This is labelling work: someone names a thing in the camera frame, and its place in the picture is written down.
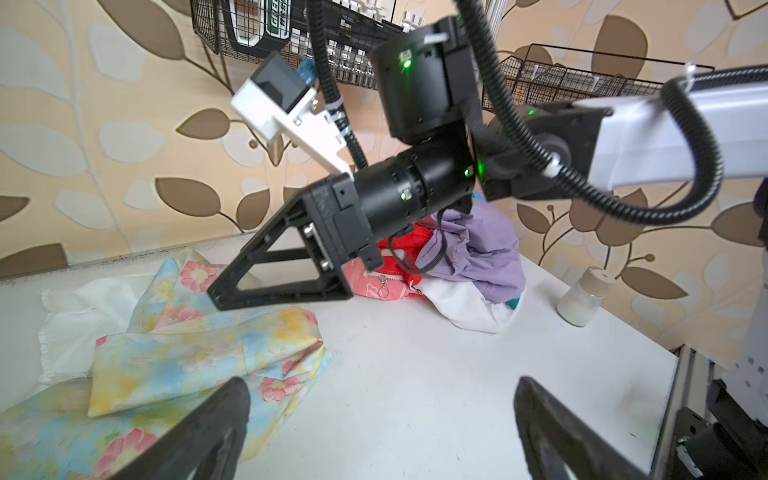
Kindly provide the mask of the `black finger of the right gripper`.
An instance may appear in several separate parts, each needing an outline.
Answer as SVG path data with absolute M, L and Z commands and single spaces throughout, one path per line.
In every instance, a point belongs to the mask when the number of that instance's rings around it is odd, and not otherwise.
M 334 220 L 354 205 L 350 179 L 299 191 L 262 227 L 207 290 L 221 311 L 348 300 L 351 259 Z

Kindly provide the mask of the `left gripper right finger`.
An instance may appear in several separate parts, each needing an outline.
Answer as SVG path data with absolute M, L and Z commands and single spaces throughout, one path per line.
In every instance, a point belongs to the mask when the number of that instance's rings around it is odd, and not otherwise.
M 533 479 L 648 477 L 529 376 L 519 379 L 514 410 Z

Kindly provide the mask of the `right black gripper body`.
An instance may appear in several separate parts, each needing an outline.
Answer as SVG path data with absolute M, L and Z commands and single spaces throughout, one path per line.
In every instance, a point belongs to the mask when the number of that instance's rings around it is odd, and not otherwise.
M 446 209 L 469 213 L 475 165 L 464 140 L 411 147 L 354 175 L 317 181 L 302 194 L 308 250 L 321 270 L 354 258 L 382 264 L 377 245 Z

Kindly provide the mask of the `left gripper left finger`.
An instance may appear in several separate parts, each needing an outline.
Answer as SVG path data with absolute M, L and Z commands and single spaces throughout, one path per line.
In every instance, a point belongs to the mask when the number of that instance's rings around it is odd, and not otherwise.
M 250 394 L 233 377 L 114 479 L 232 479 L 247 435 Z

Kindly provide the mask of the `floral pastel cloth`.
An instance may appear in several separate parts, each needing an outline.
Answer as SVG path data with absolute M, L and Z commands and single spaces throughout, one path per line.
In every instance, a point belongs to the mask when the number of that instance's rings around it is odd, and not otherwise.
M 2 477 L 108 478 L 235 377 L 250 395 L 240 458 L 257 457 L 331 355 L 302 308 L 217 309 L 207 290 L 220 273 L 191 249 L 168 258 L 127 329 L 93 342 L 89 376 L 4 411 Z

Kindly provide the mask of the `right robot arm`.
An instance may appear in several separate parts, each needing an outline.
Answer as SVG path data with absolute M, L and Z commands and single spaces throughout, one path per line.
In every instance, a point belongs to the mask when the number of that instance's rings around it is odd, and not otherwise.
M 317 79 L 270 54 L 233 96 L 265 140 L 289 137 L 327 170 L 296 193 L 208 287 L 222 310 L 345 300 L 345 264 L 383 265 L 428 216 L 488 200 L 573 199 L 662 229 L 700 215 L 728 177 L 767 176 L 767 69 L 691 66 L 651 96 L 555 102 L 509 95 L 484 8 L 389 39 L 370 54 L 400 154 L 368 164 L 331 72 L 320 1 L 305 18 Z

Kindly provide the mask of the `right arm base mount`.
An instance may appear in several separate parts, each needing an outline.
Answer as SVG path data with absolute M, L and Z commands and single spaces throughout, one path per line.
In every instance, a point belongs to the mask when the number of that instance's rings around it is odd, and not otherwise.
M 653 479 L 767 477 L 767 357 L 726 370 L 688 345 L 678 363 L 651 466 Z

